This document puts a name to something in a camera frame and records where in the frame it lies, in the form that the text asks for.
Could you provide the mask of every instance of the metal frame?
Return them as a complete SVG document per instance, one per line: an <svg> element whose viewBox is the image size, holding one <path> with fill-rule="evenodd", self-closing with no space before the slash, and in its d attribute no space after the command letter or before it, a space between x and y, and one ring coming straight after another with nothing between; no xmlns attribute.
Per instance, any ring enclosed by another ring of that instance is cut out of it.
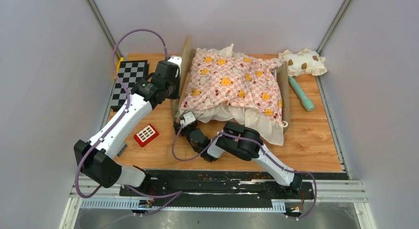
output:
<svg viewBox="0 0 419 229"><path fill-rule="evenodd" d="M324 47L326 46L329 38L333 34L336 26L339 24L339 21L342 19L342 16L346 12L349 4L352 0L344 0L342 6L337 12L334 20L332 21L330 27L325 33L317 52L322 54ZM96 17L97 22L101 26L110 46L113 48L115 46L115 41L113 40L108 27L106 26L99 10L97 9L94 0L86 0L90 6L93 14ZM118 58L121 56L119 50L117 52ZM328 98L324 92L322 79L320 77L316 78L317 85L320 91L322 98L323 106L325 108L326 116L331 128L332 136L335 142L337 154L339 156L339 161L342 164L342 170L350 175L350 171L345 165L345 154L342 151L342 148L339 143L338 131L334 125L333 114L329 108ZM102 126L104 126L109 117L110 113L110 102L108 103L108 108L106 110L105 116L102 121ZM260 181L271 181L271 180L252 180L252 182ZM357 212L358 221L362 229L376 229L374 219L371 214L371 210L366 198L366 194L362 183L360 181L337 181L337 180L317 180L318 188L318 198L317 203L327 202L327 203L342 203L342 202L351 202L354 204L355 210ZM80 178L80 187L83 193L90 193L94 188L97 187L97 183L87 177ZM139 200L148 200L147 197L123 197L119 196L120 187L112 186L110 188L101 188L97 194L91 199L81 199L77 195L74 187L70 193L69 200L67 202L67 207L65 209L60 229L72 229L77 220L78 212L81 208L109 208L109 209L138 209ZM167 207L165 210L174 210L174 211L218 211L218 212L281 212L283 205L285 203L295 203L299 200L284 200L276 199L272 200L272 208L197 208L197 207Z"/></svg>

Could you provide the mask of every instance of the gray floor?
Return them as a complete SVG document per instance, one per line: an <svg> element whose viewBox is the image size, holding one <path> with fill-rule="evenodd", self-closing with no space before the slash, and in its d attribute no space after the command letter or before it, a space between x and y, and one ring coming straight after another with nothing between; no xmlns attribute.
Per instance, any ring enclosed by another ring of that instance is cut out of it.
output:
<svg viewBox="0 0 419 229"><path fill-rule="evenodd" d="M98 229L117 218L132 214L129 210L84 209L80 212L83 229ZM320 203L310 217L298 222L278 213L224 213L161 211L140 218L129 217L108 229L359 229L352 203Z"/></svg>

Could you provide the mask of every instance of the white pillow with brown spots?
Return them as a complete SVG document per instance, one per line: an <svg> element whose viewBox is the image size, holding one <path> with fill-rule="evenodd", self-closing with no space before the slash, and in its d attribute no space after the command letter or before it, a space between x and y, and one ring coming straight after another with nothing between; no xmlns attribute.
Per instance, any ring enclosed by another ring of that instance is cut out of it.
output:
<svg viewBox="0 0 419 229"><path fill-rule="evenodd" d="M283 53L279 53L278 58L281 62L286 61L288 63L288 76L290 77L301 74L320 76L327 72L325 58L320 57L316 51L304 49L293 54L291 51L286 50Z"/></svg>

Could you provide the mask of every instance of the yellow duck print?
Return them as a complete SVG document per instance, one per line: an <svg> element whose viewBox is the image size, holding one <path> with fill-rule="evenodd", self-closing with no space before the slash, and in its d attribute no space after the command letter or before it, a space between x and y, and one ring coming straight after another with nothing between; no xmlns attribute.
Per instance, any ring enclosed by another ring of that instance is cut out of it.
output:
<svg viewBox="0 0 419 229"><path fill-rule="evenodd" d="M256 72L257 77L260 77L260 76L262 76L263 74L265 74L265 72L264 72L264 71L261 71L261 72Z"/></svg>
<svg viewBox="0 0 419 229"><path fill-rule="evenodd" d="M245 62L246 63L252 63L252 61L250 60L250 58L245 57Z"/></svg>
<svg viewBox="0 0 419 229"><path fill-rule="evenodd" d="M209 71L207 68L204 68L201 70L201 74L205 75L206 73L210 73L211 71Z"/></svg>
<svg viewBox="0 0 419 229"><path fill-rule="evenodd" d="M227 63L227 61L226 61L226 60L224 60L224 59L219 59L219 60L217 61L217 64L218 64L218 65L222 65L222 64L224 64L224 63Z"/></svg>
<svg viewBox="0 0 419 229"><path fill-rule="evenodd" d="M223 72L221 74L223 76L223 79L221 79L221 84L223 86L226 86L226 85L231 85L232 86L233 85L233 82L230 79L228 79L230 77L230 74L228 74L226 72Z"/></svg>
<svg viewBox="0 0 419 229"><path fill-rule="evenodd" d="M274 112L272 112L271 109L265 109L265 114L266 115L274 115Z"/></svg>
<svg viewBox="0 0 419 229"><path fill-rule="evenodd" d="M267 95L266 93L263 93L262 94L262 99L263 100L265 100L265 101L267 101L268 99L270 99L272 96L270 96L270 95Z"/></svg>
<svg viewBox="0 0 419 229"><path fill-rule="evenodd" d="M199 95L199 94L201 94L202 93L202 90L197 90L196 88L194 88L193 90L192 90L192 96L197 96L197 95Z"/></svg>
<svg viewBox="0 0 419 229"><path fill-rule="evenodd" d="M211 57L206 57L205 59L204 59L204 62L212 62L214 59L212 59Z"/></svg>
<svg viewBox="0 0 419 229"><path fill-rule="evenodd" d="M239 91L239 94L237 96L240 97L240 98L246 97L245 91L244 90L240 90Z"/></svg>
<svg viewBox="0 0 419 229"><path fill-rule="evenodd" d="M246 81L251 82L251 77L248 73L245 75Z"/></svg>

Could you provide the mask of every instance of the wooden tabletop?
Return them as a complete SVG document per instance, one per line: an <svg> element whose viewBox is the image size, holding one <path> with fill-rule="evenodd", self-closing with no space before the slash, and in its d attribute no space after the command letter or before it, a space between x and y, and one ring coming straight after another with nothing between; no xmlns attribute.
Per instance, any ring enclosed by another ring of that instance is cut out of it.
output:
<svg viewBox="0 0 419 229"><path fill-rule="evenodd" d="M270 54L252 54L252 56L258 58L277 57L277 55ZM148 60L149 73L154 72L157 63L163 59L164 55L162 54L129 54L127 57L127 60ZM301 75L295 80L313 101L315 109L312 112L307 112L290 88L291 124L285 133L284 145L267 144L267 146L283 163L295 170L341 172L316 79L310 75ZM133 136L148 124L152 124L160 135L143 148L138 145ZM213 138L216 132L224 127L224 124L225 122L210 121L207 124L199 123L198 127L207 137ZM229 153L224 153L212 163L201 157L189 162L179 162L171 154L174 137L170 101L166 100L137 124L126 138L127 149L121 157L116 157L115 161L144 169L263 171L256 163L240 160ZM176 155L183 159L196 155L185 137L178 139L175 151Z"/></svg>

